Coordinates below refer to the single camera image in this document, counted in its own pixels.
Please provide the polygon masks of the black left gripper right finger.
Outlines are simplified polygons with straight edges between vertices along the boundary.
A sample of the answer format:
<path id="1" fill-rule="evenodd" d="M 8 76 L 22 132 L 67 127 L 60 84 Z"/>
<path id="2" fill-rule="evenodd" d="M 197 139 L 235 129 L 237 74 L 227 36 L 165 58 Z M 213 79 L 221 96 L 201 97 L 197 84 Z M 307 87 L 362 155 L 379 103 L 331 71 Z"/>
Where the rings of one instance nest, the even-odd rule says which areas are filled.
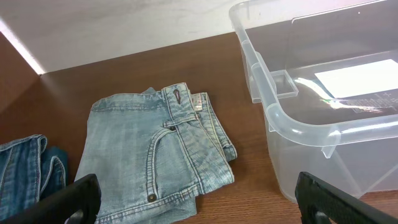
<path id="1" fill-rule="evenodd" d="M 397 218 L 308 172 L 299 173 L 295 198 L 304 224 L 397 224 Z"/>

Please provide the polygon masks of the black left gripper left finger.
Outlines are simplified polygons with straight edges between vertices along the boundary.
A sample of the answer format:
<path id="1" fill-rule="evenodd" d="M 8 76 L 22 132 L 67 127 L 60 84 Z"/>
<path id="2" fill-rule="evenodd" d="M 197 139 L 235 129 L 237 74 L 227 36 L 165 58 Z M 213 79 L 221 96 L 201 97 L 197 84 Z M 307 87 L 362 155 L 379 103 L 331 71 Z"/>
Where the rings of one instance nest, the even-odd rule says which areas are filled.
<path id="1" fill-rule="evenodd" d="M 94 224 L 101 206 L 95 174 L 88 174 L 32 207 L 3 220 L 2 224 Z"/>

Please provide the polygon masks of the dark blue folded jeans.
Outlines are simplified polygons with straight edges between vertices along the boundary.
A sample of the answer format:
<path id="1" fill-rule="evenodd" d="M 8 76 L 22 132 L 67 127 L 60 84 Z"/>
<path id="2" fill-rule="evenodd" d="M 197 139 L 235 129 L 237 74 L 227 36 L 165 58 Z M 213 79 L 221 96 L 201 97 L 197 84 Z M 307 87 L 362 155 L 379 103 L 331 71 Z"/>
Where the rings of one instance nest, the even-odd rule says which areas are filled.
<path id="1" fill-rule="evenodd" d="M 35 134 L 1 145 L 1 220 L 66 187 L 68 155 L 47 143 Z"/>

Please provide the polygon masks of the light blue folded jeans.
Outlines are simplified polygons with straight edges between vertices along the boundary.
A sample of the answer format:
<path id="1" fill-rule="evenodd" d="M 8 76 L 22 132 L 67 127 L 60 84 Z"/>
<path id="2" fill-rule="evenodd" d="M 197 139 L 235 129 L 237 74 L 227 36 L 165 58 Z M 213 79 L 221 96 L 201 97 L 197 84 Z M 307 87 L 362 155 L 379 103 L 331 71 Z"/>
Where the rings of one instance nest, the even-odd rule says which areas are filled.
<path id="1" fill-rule="evenodd" d="M 97 176 L 96 223 L 173 223 L 234 182 L 236 158 L 208 94 L 178 83 L 94 103 L 76 177 Z"/>

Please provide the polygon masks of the clear plastic storage bin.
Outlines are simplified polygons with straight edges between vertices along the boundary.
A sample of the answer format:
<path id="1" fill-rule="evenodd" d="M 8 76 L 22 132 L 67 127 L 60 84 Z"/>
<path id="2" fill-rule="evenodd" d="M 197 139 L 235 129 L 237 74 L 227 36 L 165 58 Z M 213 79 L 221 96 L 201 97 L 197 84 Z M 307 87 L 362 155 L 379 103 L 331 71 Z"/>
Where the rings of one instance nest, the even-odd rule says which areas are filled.
<path id="1" fill-rule="evenodd" d="M 397 189 L 397 88 L 335 98 L 318 72 L 397 62 L 397 1 L 246 1 L 229 10 L 281 193 L 301 172 L 354 196 Z"/>

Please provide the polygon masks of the white label in bin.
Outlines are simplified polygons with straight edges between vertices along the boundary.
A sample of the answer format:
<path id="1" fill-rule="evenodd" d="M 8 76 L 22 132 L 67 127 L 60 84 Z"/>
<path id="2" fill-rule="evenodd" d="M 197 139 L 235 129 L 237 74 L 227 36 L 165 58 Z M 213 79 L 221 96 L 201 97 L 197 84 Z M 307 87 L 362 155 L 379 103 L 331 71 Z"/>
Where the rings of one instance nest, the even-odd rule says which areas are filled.
<path id="1" fill-rule="evenodd" d="M 315 76 L 335 98 L 348 98 L 397 88 L 397 62 L 392 59 L 318 72 Z"/>

